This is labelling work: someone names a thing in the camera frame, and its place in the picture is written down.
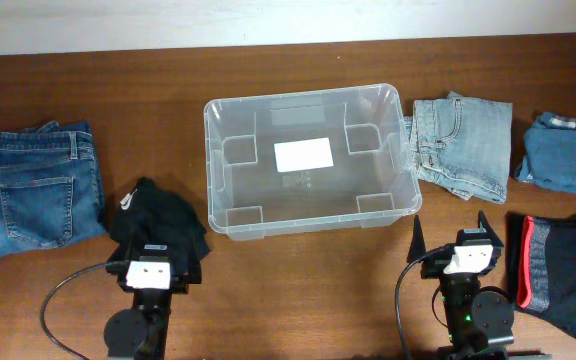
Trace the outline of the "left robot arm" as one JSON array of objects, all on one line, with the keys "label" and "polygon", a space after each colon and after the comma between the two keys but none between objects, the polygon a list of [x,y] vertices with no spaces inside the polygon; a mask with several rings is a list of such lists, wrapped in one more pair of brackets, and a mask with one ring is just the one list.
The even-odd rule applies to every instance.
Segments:
[{"label": "left robot arm", "polygon": [[177,275],[172,249],[146,244],[129,250],[106,270],[133,296],[128,309],[115,313],[104,328],[107,357],[112,360],[162,359],[172,297],[188,293],[188,279]]}]

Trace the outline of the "blue denim cloth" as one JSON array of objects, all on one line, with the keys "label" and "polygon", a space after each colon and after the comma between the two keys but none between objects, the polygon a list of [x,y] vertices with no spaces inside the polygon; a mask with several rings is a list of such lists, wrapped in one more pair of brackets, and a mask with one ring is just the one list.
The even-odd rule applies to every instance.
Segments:
[{"label": "blue denim cloth", "polygon": [[525,155],[514,178],[547,190],[576,194],[576,119],[544,112],[523,139]]}]

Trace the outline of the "light blue denim jeans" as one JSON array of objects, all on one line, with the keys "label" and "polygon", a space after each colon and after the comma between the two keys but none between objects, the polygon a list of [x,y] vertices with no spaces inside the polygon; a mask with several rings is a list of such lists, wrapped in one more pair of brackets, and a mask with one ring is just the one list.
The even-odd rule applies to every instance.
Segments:
[{"label": "light blue denim jeans", "polygon": [[451,92],[405,119],[418,178],[468,200],[507,199],[513,105]]}]

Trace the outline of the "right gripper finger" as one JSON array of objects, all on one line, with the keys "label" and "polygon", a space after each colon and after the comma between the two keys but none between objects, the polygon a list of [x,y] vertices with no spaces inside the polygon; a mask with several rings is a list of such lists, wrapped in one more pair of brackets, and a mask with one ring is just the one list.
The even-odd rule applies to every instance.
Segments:
[{"label": "right gripper finger", "polygon": [[425,240],[421,221],[418,215],[414,217],[413,233],[409,247],[407,262],[413,263],[415,260],[422,258],[426,254]]},{"label": "right gripper finger", "polygon": [[498,245],[499,244],[499,237],[494,232],[492,227],[490,226],[490,224],[489,224],[489,222],[485,216],[485,213],[483,211],[478,212],[477,222],[478,222],[479,228],[483,231],[483,233],[485,234],[485,237],[490,240],[491,244],[492,245]]}]

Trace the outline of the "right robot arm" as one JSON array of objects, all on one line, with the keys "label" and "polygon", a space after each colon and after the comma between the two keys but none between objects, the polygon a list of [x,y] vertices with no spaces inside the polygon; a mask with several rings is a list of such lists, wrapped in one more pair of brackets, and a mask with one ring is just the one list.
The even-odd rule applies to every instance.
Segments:
[{"label": "right robot arm", "polygon": [[453,243],[428,250],[419,218],[414,219],[407,266],[421,266],[423,279],[439,281],[450,344],[437,359],[507,359],[514,342],[514,307],[498,287],[481,285],[504,250],[501,239],[480,212],[477,226],[462,229]]}]

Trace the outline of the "black shorts red waistband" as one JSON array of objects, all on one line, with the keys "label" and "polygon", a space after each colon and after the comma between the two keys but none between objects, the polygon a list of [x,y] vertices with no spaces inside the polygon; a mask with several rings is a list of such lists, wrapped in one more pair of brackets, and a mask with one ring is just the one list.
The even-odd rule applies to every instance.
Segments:
[{"label": "black shorts red waistband", "polygon": [[576,215],[510,212],[506,224],[507,289],[516,309],[576,339]]}]

